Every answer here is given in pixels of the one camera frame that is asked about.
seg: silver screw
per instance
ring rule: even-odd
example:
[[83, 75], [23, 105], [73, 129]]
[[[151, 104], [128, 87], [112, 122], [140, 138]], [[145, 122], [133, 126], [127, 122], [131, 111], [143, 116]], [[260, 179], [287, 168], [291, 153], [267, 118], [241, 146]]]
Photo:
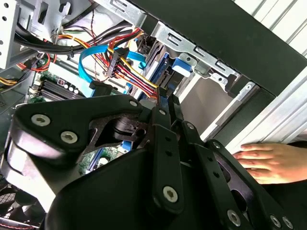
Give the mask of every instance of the silver screw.
[[159, 112], [163, 115], [166, 115], [166, 112], [164, 112], [162, 109], [159, 109]]
[[78, 136], [73, 132], [65, 131], [61, 133], [61, 139], [67, 144], [73, 144], [77, 142]]
[[288, 228], [293, 229], [292, 223], [288, 220], [287, 217], [283, 217], [284, 223], [288, 226]]
[[198, 71], [197, 69], [195, 69], [194, 71], [195, 71], [195, 73], [202, 75], [202, 73], [200, 71]]
[[282, 225], [280, 224], [279, 220], [278, 220], [275, 216], [271, 215], [270, 218], [271, 218], [271, 221], [273, 222], [273, 224], [274, 224], [276, 227], [280, 228], [280, 227], [282, 226]]
[[130, 101], [130, 104], [131, 104], [132, 106], [134, 106], [134, 107], [138, 106], [138, 104], [137, 104], [136, 102], [134, 102], [134, 101]]
[[220, 149], [220, 148], [221, 148], [221, 146], [220, 146], [219, 143], [217, 143], [217, 142], [213, 142], [213, 145], [214, 145], [217, 149]]
[[188, 123], [187, 126], [188, 126], [190, 129], [194, 129], [194, 126], [193, 126], [191, 123]]
[[250, 89], [251, 89], [251, 84], [248, 84], [247, 86], [245, 86], [245, 88], [246, 88], [247, 90], [250, 90]]
[[33, 124], [37, 126], [47, 126], [50, 124], [50, 118], [43, 114], [35, 114], [31, 117], [31, 121]]
[[241, 225], [241, 220], [240, 217], [237, 215], [237, 213], [234, 210], [228, 210], [227, 211], [227, 216], [229, 218], [229, 220], [236, 225], [237, 227], [239, 227]]
[[176, 190], [170, 186], [165, 186], [163, 188], [163, 195], [171, 203], [175, 203], [178, 201], [178, 194]]

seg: wire bundle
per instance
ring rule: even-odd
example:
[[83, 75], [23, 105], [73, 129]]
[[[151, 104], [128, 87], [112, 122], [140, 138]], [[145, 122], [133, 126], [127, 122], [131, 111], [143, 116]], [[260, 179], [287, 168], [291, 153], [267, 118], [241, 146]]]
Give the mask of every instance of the wire bundle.
[[[108, 51], [113, 54], [114, 50], [111, 47], [108, 47]], [[114, 73], [118, 78], [124, 79], [131, 85], [135, 86], [136, 88], [142, 90], [147, 97], [156, 98], [155, 89], [157, 86], [143, 77], [139, 72], [137, 72], [123, 57], [120, 58], [120, 63], [115, 68]]]
[[[110, 65], [110, 61], [112, 59], [112, 55], [114, 53], [114, 49], [118, 47], [121, 44], [128, 43], [132, 39], [135, 39], [136, 37], [142, 35], [142, 31], [137, 28], [134, 31], [132, 30], [125, 30], [123, 29], [127, 27], [131, 27], [131, 24], [128, 22], [120, 22], [119, 24], [105, 30], [99, 35], [96, 35], [93, 32], [93, 28], [91, 27], [91, 30], [84, 27], [84, 26], [78, 26], [73, 25], [78, 20], [83, 18], [85, 15], [92, 12], [98, 5], [96, 3], [92, 4], [85, 12], [77, 16], [75, 19], [70, 21], [67, 24], [63, 25], [64, 33], [69, 33], [73, 35], [77, 35], [83, 32], [88, 33], [91, 36], [90, 41], [82, 41], [79, 38], [73, 37], [69, 34], [60, 34], [58, 36], [58, 40], [61, 39], [71, 39], [75, 42], [77, 42], [78, 46], [60, 46], [57, 44], [49, 43], [48, 41], [42, 41], [38, 39], [37, 37], [33, 36], [31, 33], [29, 33], [27, 30], [25, 30], [21, 25], [17, 24], [16, 26], [16, 32], [14, 40], [15, 42], [29, 47], [31, 49], [37, 50], [42, 53], [46, 53], [47, 55], [47, 63], [40, 67], [40, 68], [34, 68], [31, 67], [30, 70], [32, 71], [46, 71], [48, 70], [48, 67], [50, 65], [50, 54], [54, 54], [54, 62], [56, 61], [56, 55], [70, 55], [73, 56], [74, 54], [78, 54], [83, 52], [85, 49], [88, 49], [92, 46], [97, 45], [107, 45], [109, 44], [109, 48], [104, 53], [95, 53], [92, 54], [92, 58], [95, 60], [95, 62], [104, 70], [107, 71]], [[27, 70], [27, 66], [23, 63], [19, 63], [17, 65], [22, 70]], [[131, 85], [135, 86], [138, 89], [141, 89], [148, 97], [156, 97], [155, 88], [157, 88], [156, 85], [148, 81], [145, 77], [143, 77], [140, 73], [138, 73], [133, 67], [124, 59], [120, 59], [120, 63], [115, 67], [114, 74], [117, 78], [123, 79], [130, 83]], [[14, 86], [18, 82], [13, 80], [5, 80], [3, 81], [0, 79], [0, 81], [10, 85]]]
[[[51, 62], [51, 59], [50, 59], [50, 55], [49, 54], [46, 54], [47, 55], [47, 63], [45, 65], [43, 65], [42, 67], [40, 68], [31, 68], [30, 70], [32, 71], [36, 71], [36, 72], [44, 72], [44, 71], [47, 71], [49, 69], [49, 65], [50, 65], [50, 62]], [[53, 59], [53, 63], [56, 62], [56, 59], [57, 59], [57, 55], [54, 56], [54, 59]], [[17, 67], [20, 68], [21, 70], [25, 70], [27, 69], [27, 66], [23, 63], [19, 63], [17, 64]]]

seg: red wire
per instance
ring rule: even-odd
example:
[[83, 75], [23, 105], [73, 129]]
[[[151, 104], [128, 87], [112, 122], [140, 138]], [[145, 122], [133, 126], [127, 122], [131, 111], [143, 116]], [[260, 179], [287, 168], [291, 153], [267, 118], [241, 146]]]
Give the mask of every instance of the red wire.
[[120, 75], [120, 73], [115, 73], [115, 75], [117, 77], [120, 77], [122, 79], [124, 79], [125, 81], [129, 82], [131, 85], [135, 86], [135, 87], [139, 87], [148, 97], [152, 97], [152, 95], [150, 93], [148, 93], [148, 91], [146, 91], [142, 86], [140, 86], [139, 84], [137, 84], [136, 82], [131, 82], [127, 79], [125, 79], [123, 76]]
[[139, 85], [142, 85], [143, 88], [146, 89], [146, 91], [150, 92], [151, 94], [154, 93], [154, 90], [148, 87], [142, 80], [135, 77], [133, 74], [131, 74], [128, 70], [126, 70], [124, 67], [118, 65], [117, 66], [121, 71], [124, 71], [125, 73], [129, 74], [131, 78], [133, 78], [134, 81], [136, 81]]
[[134, 35], [134, 34], [138, 33], [139, 31], [140, 31], [140, 28], [137, 28], [137, 29], [136, 29], [135, 31], [133, 31], [131, 34], [127, 34], [127, 35], [115, 37], [115, 38], [110, 42], [110, 47], [111, 47], [111, 49], [114, 48], [114, 42], [116, 42], [116, 41], [118, 41], [118, 40], [120, 40], [120, 39], [124, 39], [124, 38], [126, 38], [126, 37], [129, 37], [129, 36], [131, 36], [131, 35]]
[[32, 68], [31, 70], [33, 70], [33, 71], [46, 71], [46, 70], [48, 70], [49, 64], [50, 64], [50, 55], [47, 54], [47, 57], [48, 57], [48, 61], [47, 61], [47, 63], [46, 63], [44, 66], [42, 66], [42, 67], [39, 68], [39, 69], [34, 69], [34, 68]]
[[6, 224], [0, 224], [0, 226], [4, 226], [4, 227], [7, 227], [7, 228], [10, 228], [10, 229], [34, 229], [33, 227], [28, 227], [28, 228], [20, 228], [20, 227], [14, 227], [14, 226], [10, 226], [10, 225], [6, 225]]

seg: metal sheet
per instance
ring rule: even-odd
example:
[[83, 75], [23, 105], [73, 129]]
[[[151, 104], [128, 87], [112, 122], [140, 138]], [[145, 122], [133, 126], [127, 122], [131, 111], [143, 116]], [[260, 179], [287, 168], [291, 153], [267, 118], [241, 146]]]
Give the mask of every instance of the metal sheet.
[[275, 96], [307, 65], [304, 57], [230, 0], [131, 2]]
[[199, 79], [181, 102], [184, 119], [203, 133], [218, 115], [231, 103], [220, 85], [211, 79]]
[[8, 67], [13, 47], [15, 26], [18, 18], [20, 2], [17, 0], [8, 1], [7, 5], [0, 4], [0, 68]]
[[291, 142], [307, 128], [307, 68], [227, 146], [231, 153], [251, 142]]

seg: screw hole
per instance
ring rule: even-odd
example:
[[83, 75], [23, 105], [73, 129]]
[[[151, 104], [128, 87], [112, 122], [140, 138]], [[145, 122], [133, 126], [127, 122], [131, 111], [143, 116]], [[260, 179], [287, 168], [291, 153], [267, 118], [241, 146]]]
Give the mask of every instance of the screw hole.
[[136, 136], [142, 137], [145, 135], [145, 133], [146, 131], [144, 129], [139, 129], [138, 131], [136, 131]]
[[232, 218], [235, 222], [238, 221], [238, 219], [236, 218], [235, 214], [231, 214], [231, 218]]
[[173, 154], [170, 151], [165, 151], [165, 153], [167, 154], [167, 156], [171, 157]]
[[66, 134], [66, 135], [65, 135], [65, 138], [66, 138], [67, 140], [72, 140], [72, 139], [73, 139], [73, 137], [72, 137], [70, 134]]
[[213, 172], [213, 174], [214, 174], [214, 176], [215, 176], [216, 178], [219, 178], [219, 177], [220, 177], [220, 175], [219, 175], [217, 172]]
[[44, 123], [46, 120], [45, 119], [43, 119], [43, 118], [41, 118], [41, 117], [38, 117], [37, 119], [36, 119], [38, 122], [41, 122], [41, 123]]

